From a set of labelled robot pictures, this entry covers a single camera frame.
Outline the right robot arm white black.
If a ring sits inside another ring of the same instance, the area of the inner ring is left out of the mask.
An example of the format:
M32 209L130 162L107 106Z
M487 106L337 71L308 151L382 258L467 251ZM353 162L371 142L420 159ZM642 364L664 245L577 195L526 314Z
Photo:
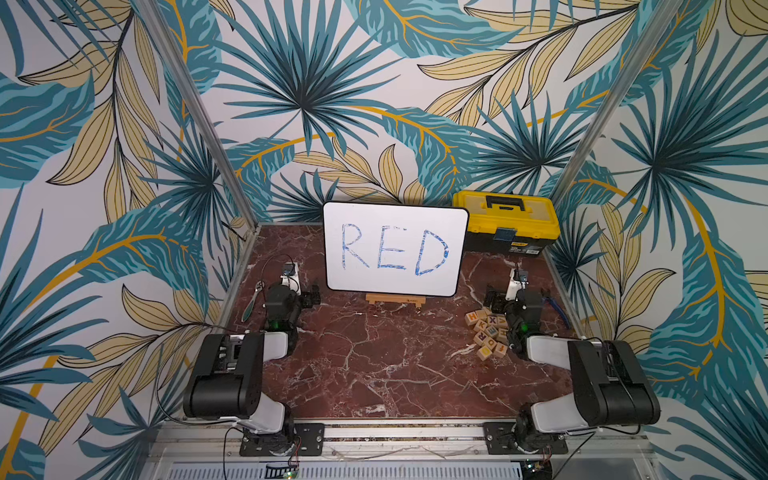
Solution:
M607 428L635 435L655 424L661 407L625 341L562 338L541 330L545 298L525 288L512 296L490 287L483 305L508 322L501 335L519 359L566 370L572 392L523 405L512 422L483 425L488 453L564 454L566 437Z

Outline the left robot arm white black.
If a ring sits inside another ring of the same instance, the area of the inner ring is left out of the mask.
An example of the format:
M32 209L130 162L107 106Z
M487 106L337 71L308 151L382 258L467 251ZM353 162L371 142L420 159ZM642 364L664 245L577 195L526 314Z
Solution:
M251 437L293 438L290 408L264 392L263 371L294 353L300 314L320 302L316 285L299 293L275 284L267 291L262 330L206 336L184 391L184 416L198 424L231 423Z

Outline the wooden letter block H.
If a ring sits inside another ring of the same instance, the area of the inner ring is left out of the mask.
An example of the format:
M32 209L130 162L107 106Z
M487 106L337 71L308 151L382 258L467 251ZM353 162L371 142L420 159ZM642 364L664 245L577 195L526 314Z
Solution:
M468 326L474 327L479 321L486 318L485 313L482 310L471 311L465 314L465 323Z

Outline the wooden letter block J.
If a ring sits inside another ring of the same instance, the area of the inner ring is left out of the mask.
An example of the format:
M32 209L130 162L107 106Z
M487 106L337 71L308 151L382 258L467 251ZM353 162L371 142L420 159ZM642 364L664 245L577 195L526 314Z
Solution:
M493 355L498 358L504 358L508 355L508 346L503 343L497 343L493 349Z

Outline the wooden letter block front left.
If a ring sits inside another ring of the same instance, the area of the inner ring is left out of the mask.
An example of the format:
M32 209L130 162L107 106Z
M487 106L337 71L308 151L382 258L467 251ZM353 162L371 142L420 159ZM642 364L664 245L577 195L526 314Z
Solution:
M493 350L488 346L482 346L477 351L477 356L480 358L481 361L485 361L489 359L492 355L493 355Z

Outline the white dry-erase board RED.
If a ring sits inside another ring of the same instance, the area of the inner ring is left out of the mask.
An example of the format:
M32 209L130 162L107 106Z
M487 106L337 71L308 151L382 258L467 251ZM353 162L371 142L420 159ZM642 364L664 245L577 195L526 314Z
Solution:
M452 297L468 224L463 208L329 202L326 284L334 291Z

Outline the wooden board easel stand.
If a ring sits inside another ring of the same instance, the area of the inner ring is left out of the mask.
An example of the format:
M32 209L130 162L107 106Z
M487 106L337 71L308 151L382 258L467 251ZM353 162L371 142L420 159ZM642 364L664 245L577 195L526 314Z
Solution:
M371 305L377 303L407 304L414 305L416 309L421 309L426 303L426 297L419 295L367 293L365 299Z

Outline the yellow black toolbox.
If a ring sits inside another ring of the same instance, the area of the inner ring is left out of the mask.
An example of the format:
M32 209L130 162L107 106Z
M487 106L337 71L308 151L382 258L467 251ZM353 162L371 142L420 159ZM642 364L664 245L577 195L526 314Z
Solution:
M538 257L561 235L554 206L545 197L461 191L452 206L469 214L466 251Z

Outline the teal handled ratchet wrench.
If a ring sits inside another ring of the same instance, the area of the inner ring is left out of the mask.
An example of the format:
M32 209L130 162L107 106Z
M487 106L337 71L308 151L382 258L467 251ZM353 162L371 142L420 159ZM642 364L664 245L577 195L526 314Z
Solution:
M240 321L242 323L248 323L250 321L250 317L253 314L253 310L255 308L255 305L257 303L259 295L262 293L264 289L264 282L262 280L259 280L254 287L254 291L252 296L250 297L248 303L246 304L243 313L240 317Z

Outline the blue handled pliers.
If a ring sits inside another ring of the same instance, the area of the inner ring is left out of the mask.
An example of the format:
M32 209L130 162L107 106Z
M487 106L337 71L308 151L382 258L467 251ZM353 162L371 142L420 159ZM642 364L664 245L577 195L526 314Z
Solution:
M551 292L547 289L542 289L540 293L542 296L543 303L550 306L556 312L558 317L562 320L565 327L567 329L570 329L572 325L565 310L560 306L557 300L552 296Z

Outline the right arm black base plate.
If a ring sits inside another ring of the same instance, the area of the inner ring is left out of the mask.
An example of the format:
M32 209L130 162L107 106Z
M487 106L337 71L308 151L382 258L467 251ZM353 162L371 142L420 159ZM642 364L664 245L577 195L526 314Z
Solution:
M555 455L568 452L564 435L541 433L527 424L485 422L482 430L489 455Z

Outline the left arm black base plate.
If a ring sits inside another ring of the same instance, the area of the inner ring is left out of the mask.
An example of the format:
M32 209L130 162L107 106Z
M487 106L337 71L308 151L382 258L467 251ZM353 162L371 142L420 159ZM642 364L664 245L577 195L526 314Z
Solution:
M325 425L322 423L298 423L284 426L270 434L246 432L241 441L241 457L287 456L319 457L322 454Z

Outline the aluminium front rail frame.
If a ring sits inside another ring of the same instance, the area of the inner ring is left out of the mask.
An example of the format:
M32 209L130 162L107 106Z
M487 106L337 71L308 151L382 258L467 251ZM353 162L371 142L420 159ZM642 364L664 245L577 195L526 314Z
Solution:
M306 419L298 452L276 457L223 426L161 429L143 479L659 479L643 435L569 436L563 453L524 453L480 419Z

